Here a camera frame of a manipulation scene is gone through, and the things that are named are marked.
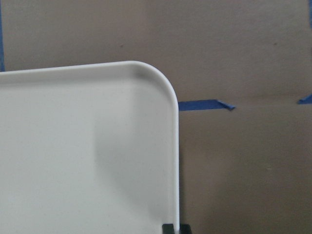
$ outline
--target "white plastic tray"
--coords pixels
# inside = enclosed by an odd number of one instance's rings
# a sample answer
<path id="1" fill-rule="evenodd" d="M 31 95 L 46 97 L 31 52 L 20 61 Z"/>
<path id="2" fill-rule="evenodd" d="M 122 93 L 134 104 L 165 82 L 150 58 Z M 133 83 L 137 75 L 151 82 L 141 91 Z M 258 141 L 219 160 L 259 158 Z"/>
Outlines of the white plastic tray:
<path id="1" fill-rule="evenodd" d="M 0 74 L 1 234 L 179 229 L 178 107 L 136 61 Z"/>

